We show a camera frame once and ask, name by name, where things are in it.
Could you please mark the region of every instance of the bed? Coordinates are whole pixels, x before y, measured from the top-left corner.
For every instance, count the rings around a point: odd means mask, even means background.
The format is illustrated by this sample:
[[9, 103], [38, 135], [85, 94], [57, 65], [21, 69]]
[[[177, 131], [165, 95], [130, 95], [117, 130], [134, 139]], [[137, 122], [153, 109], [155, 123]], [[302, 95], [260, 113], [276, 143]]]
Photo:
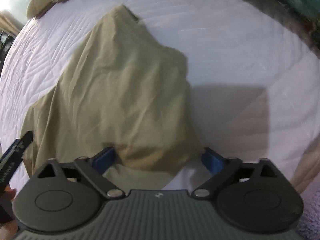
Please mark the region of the bed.
[[[320, 132], [317, 50], [279, 0], [70, 0], [30, 20], [0, 79], [2, 149], [20, 136], [95, 23], [124, 3], [161, 43], [188, 57], [191, 112], [204, 146], [254, 162], [270, 158], [290, 179]], [[188, 180], [195, 167], [177, 177]], [[10, 185], [28, 181], [23, 165]]]

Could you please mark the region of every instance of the gray ribbed surface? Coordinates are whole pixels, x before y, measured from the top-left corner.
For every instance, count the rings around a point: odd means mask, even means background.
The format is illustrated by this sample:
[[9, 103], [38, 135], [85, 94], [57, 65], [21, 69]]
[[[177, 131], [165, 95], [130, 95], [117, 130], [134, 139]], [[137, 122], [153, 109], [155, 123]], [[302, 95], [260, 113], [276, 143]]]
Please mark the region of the gray ribbed surface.
[[233, 228], [220, 219], [207, 201], [196, 201], [186, 191], [132, 191], [109, 202], [85, 227], [60, 236], [22, 233], [18, 240], [301, 240], [289, 231], [261, 236]]

